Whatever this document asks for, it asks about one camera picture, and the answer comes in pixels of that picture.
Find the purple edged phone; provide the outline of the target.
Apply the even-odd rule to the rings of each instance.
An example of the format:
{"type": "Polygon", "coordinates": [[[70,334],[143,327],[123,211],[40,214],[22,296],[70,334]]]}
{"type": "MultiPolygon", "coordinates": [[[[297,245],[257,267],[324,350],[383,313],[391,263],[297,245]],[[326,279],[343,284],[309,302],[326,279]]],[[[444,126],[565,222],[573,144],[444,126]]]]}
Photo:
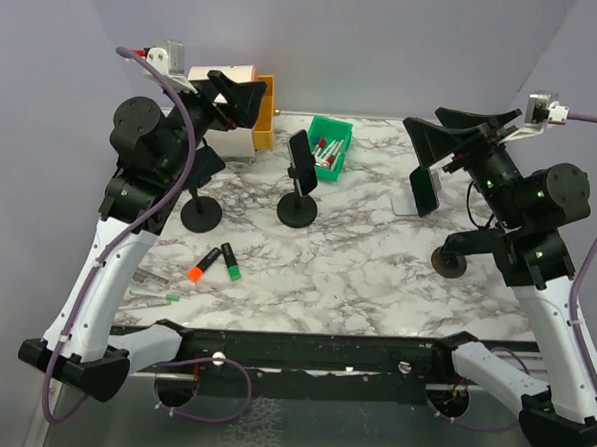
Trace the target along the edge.
{"type": "Polygon", "coordinates": [[[411,191],[419,217],[433,213],[439,207],[434,175],[427,168],[418,167],[409,174],[411,191]]]}

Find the brown base phone stand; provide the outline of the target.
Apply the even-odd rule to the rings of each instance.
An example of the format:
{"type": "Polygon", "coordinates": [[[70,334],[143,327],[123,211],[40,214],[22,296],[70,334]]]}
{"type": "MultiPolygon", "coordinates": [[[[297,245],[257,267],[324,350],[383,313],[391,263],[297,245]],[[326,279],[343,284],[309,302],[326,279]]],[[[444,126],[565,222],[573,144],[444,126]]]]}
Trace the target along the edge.
{"type": "Polygon", "coordinates": [[[468,266],[466,257],[491,254],[497,239],[503,235],[501,229],[469,230],[449,234],[442,246],[431,255],[431,264],[439,275],[457,279],[468,266]]]}

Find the black phone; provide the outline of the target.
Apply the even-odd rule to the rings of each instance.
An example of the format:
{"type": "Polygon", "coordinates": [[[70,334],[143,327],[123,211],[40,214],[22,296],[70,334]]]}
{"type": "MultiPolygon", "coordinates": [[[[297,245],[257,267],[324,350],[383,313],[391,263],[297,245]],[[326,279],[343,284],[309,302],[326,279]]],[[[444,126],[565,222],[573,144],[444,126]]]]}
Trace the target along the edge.
{"type": "Polygon", "coordinates": [[[206,186],[214,175],[225,169],[226,163],[209,146],[203,146],[195,152],[194,163],[192,164],[189,177],[184,187],[192,192],[206,186]]]}

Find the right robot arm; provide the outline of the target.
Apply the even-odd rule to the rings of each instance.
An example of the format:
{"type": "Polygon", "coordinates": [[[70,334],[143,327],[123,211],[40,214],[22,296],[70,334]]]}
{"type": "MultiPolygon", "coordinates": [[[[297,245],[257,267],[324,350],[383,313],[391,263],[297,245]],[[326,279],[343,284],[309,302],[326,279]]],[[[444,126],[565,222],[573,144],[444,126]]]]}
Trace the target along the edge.
{"type": "Polygon", "coordinates": [[[468,256],[491,255],[530,322],[547,377],[525,375],[467,332],[435,344],[432,374],[484,388],[517,416],[532,447],[597,446],[597,353],[577,299],[581,275],[559,233],[589,216],[588,177],[568,163],[521,174],[506,146],[515,112],[435,114],[436,122],[404,120],[421,168],[468,173],[497,225],[448,235],[432,266],[458,278],[468,256]]]}

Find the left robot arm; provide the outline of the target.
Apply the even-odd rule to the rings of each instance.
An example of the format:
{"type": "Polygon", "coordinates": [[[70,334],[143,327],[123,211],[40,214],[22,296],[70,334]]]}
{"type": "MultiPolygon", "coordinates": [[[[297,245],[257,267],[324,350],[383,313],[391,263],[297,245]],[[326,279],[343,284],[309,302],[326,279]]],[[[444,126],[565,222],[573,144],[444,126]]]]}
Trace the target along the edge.
{"type": "Polygon", "coordinates": [[[54,323],[25,340],[18,357],[90,398],[109,401],[127,376],[161,362],[177,372],[191,363],[189,334],[161,320],[130,336],[111,326],[131,277],[161,234],[182,191],[205,185],[224,162],[205,141],[209,130],[252,128],[268,87],[234,82],[212,70],[179,92],[184,110],[164,113],[148,97],[129,98],[113,116],[116,171],[100,204],[91,251],[54,323]]]}

